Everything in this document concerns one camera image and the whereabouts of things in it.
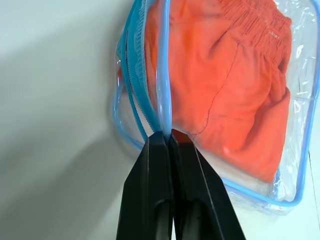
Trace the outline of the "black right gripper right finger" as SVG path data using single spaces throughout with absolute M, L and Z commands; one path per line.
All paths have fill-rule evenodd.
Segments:
M 247 240 L 220 176 L 187 135 L 172 135 L 176 240 Z

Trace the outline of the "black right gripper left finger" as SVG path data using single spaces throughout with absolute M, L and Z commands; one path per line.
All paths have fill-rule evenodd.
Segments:
M 116 240 L 171 240 L 173 208 L 170 155 L 158 131 L 148 137 L 124 182 Z

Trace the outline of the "clear pouch with blue trim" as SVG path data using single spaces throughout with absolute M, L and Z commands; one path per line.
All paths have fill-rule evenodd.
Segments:
M 134 0 L 116 46 L 116 77 L 112 118 L 119 135 L 141 150 L 148 135 L 160 129 L 147 97 L 143 28 L 156 0 Z M 289 114 L 280 163 L 271 183 L 264 183 L 205 152 L 236 205 L 285 215 L 298 205 L 305 188 L 314 113 L 320 92 L 320 0 L 273 0 L 291 19 L 291 55 L 286 73 L 290 90 Z

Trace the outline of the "orange cloth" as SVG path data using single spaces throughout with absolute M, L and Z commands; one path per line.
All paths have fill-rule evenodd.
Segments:
M 286 138 L 291 24 L 274 0 L 170 0 L 172 124 L 266 183 Z

